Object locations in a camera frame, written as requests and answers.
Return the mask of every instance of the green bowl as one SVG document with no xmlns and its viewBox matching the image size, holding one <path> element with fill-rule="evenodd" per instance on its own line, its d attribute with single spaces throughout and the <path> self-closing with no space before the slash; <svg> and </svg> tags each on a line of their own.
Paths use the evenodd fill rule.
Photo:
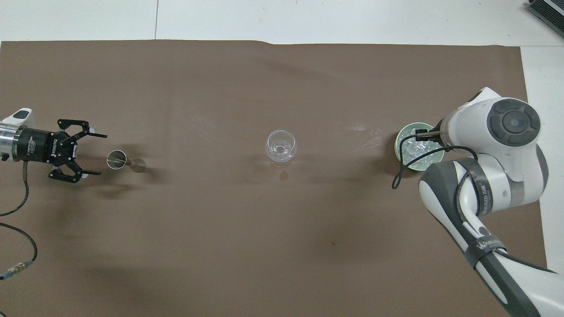
<svg viewBox="0 0 564 317">
<path fill-rule="evenodd" d="M 399 143 L 402 141 L 403 138 L 408 137 L 410 135 L 413 135 L 413 130 L 414 129 L 426 129 L 426 130 L 430 130 L 432 129 L 433 126 L 423 123 L 423 122 L 414 122 L 412 124 L 408 124 L 406 125 L 399 133 L 398 136 L 395 138 L 395 143 L 394 143 L 394 147 L 395 147 L 395 156 L 398 158 L 399 160 Z M 413 145 L 411 145 L 412 147 L 421 147 L 419 150 L 421 151 L 421 154 L 419 155 L 413 155 L 409 152 L 408 147 L 410 146 L 410 141 L 414 140 L 413 139 L 409 139 L 407 141 L 405 141 L 403 143 L 403 164 L 407 164 L 408 162 L 412 161 L 413 159 L 415 159 L 417 156 L 423 154 L 423 153 L 427 153 L 430 152 L 434 149 L 438 149 L 440 148 L 440 144 L 437 142 L 433 142 L 433 141 L 418 141 L 418 142 L 413 142 Z M 440 162 L 443 159 L 444 156 L 444 151 L 439 151 L 437 153 L 431 154 L 427 157 L 424 157 L 420 160 L 418 160 L 417 162 L 413 163 L 412 165 L 409 166 L 410 169 L 412 170 L 418 170 L 418 171 L 424 171 L 426 170 L 431 164 L 433 163 L 437 163 Z"/>
</svg>

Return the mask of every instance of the empty glass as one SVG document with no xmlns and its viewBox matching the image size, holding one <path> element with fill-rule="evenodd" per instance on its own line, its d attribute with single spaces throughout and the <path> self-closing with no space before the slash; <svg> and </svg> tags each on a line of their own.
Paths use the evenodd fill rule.
<svg viewBox="0 0 564 317">
<path fill-rule="evenodd" d="M 296 138 L 288 130 L 274 130 L 266 139 L 265 150 L 272 164 L 281 168 L 296 155 Z"/>
</svg>

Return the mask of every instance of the brown mat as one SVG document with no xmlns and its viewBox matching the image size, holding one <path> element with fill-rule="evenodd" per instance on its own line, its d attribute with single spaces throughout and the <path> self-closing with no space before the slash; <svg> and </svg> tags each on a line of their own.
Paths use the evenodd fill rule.
<svg viewBox="0 0 564 317">
<path fill-rule="evenodd" d="M 393 139 L 489 86 L 526 99 L 519 48 L 261 42 L 4 42 L 0 109 L 90 121 L 78 184 L 29 164 L 2 218 L 37 262 L 0 284 L 8 316 L 503 316 L 418 194 L 390 188 Z M 297 138 L 285 169 L 264 142 Z M 145 159 L 145 174 L 106 155 Z M 23 196 L 0 162 L 2 209 Z M 545 265 L 538 203 L 484 219 Z M 29 258 L 0 230 L 0 270 Z"/>
</svg>

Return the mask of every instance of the jigger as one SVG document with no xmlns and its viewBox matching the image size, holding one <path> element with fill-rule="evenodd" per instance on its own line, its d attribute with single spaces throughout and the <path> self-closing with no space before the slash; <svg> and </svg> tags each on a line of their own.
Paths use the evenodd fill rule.
<svg viewBox="0 0 564 317">
<path fill-rule="evenodd" d="M 127 159 L 127 155 L 120 150 L 116 149 L 108 154 L 108 158 L 106 159 L 109 168 L 113 170 L 118 170 L 125 165 L 128 165 L 131 170 L 135 173 L 143 173 L 145 172 L 145 161 L 140 158 L 134 158 L 132 160 Z"/>
</svg>

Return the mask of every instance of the white table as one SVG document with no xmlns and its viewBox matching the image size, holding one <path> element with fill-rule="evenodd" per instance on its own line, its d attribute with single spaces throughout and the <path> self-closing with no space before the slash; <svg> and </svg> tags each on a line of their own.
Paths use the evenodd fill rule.
<svg viewBox="0 0 564 317">
<path fill-rule="evenodd" d="M 564 273 L 564 38 L 525 0 L 50 0 L 0 2 L 0 41 L 253 39 L 269 43 L 521 46 L 543 120 L 550 177 L 540 199 L 548 267 Z"/>
</svg>

